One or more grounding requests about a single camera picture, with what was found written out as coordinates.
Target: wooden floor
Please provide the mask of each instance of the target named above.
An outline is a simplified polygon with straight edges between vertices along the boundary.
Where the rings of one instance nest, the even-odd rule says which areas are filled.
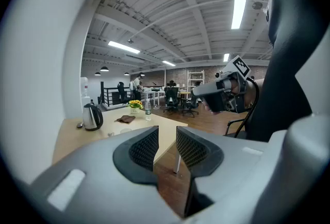
[[[227,128],[229,120],[240,119],[246,116],[246,113],[230,113],[223,112],[218,115],[211,115],[209,111],[205,111],[202,104],[199,105],[196,111],[199,111],[199,115],[195,115],[195,118],[191,114],[185,114],[182,116],[181,111],[170,115],[168,112],[163,113],[161,107],[158,110],[152,109],[152,113],[176,120],[178,122],[186,123],[189,127],[198,130],[203,130],[218,135],[223,135]],[[235,132],[240,123],[233,124],[230,127],[229,133]],[[173,172],[173,166],[175,164],[176,146],[173,145],[167,153],[165,153],[154,165],[154,173],[158,176],[158,191],[167,204],[177,213],[180,217],[183,217],[185,202],[187,199],[190,173],[181,161],[180,170],[177,174]]]

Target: railing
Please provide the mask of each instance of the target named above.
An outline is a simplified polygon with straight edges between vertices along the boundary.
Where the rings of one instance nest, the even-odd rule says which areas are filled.
[[[153,88],[161,88],[162,86],[153,86]],[[124,87],[126,97],[130,98],[132,95],[132,92],[130,91],[129,87]],[[146,99],[146,94],[141,93],[141,100]],[[101,81],[101,103],[105,103],[108,107],[110,105],[119,105],[120,103],[120,94],[117,87],[114,88],[105,88],[104,82]]]

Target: flower vase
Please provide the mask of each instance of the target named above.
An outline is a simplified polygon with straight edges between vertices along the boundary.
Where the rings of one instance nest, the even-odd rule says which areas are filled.
[[[139,108],[130,108],[130,113],[131,114],[138,114],[139,113]]]

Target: brick wall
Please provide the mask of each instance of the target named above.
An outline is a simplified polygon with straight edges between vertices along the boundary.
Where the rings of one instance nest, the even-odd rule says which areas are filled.
[[[199,67],[187,67],[187,68],[177,68],[173,70],[166,70],[166,83],[169,83],[170,80],[174,80],[175,83],[185,84],[187,86],[187,71],[190,72],[200,72],[204,70],[205,72],[205,82],[211,82],[215,79],[215,73],[224,68],[224,66],[199,66]],[[251,73],[250,76],[254,76],[255,79],[261,79],[265,77],[267,67],[266,66],[250,66]],[[131,80],[134,80],[137,75],[132,75]],[[164,84],[164,71],[154,71],[154,72],[146,72],[145,76],[142,79],[143,86],[153,86],[155,82],[157,85]]]

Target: electric kettle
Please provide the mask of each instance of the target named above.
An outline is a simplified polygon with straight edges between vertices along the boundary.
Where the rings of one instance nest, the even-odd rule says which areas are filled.
[[[86,131],[96,131],[103,124],[101,110],[97,106],[90,103],[84,106],[84,110],[82,111],[82,119],[84,121]]]

